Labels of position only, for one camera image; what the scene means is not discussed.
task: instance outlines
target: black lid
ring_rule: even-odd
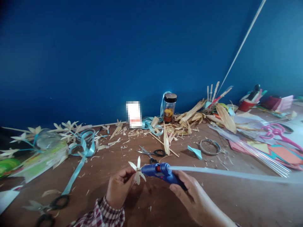
[[[165,94],[165,96],[164,96],[164,100],[166,101],[166,102],[169,102],[169,103],[174,103],[174,102],[176,102],[177,101],[177,95],[176,94],[174,94],[174,93],[167,93],[167,94]]]

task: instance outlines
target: person's left hand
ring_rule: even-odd
[[[110,177],[105,198],[112,208],[122,208],[127,194],[135,183],[135,173],[136,171],[129,167]]]

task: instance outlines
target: red cup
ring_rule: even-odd
[[[239,106],[238,110],[247,112],[248,110],[253,108],[257,103],[259,103],[259,102],[253,102],[248,99],[244,99],[243,102],[241,103],[241,105]]]

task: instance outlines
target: black-handled scissors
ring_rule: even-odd
[[[69,196],[68,195],[61,195],[58,198],[54,199],[50,204],[44,206],[41,203],[38,203],[34,200],[29,201],[31,206],[23,206],[23,208],[32,211],[39,211],[41,216],[39,217],[36,227],[40,227],[43,222],[49,222],[49,227],[54,226],[55,219],[52,217],[51,214],[44,213],[44,209],[51,209],[51,210],[61,210],[69,203]]]
[[[151,160],[151,164],[154,162],[154,163],[158,163],[158,161],[156,159],[154,159],[151,155],[156,155],[158,157],[164,157],[165,156],[165,151],[162,150],[162,149],[158,149],[158,150],[155,150],[154,152],[150,153],[148,152],[147,150],[145,150],[143,147],[141,147],[139,145],[139,147],[142,149],[142,151],[138,151],[139,153],[142,153],[142,154],[147,154],[149,157],[150,157],[150,160]]]

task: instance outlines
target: hot glue gun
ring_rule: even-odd
[[[166,181],[169,184],[178,184],[184,191],[187,191],[184,183],[169,169],[168,163],[156,163],[152,165],[146,165],[141,168],[141,172],[149,177],[157,177]]]

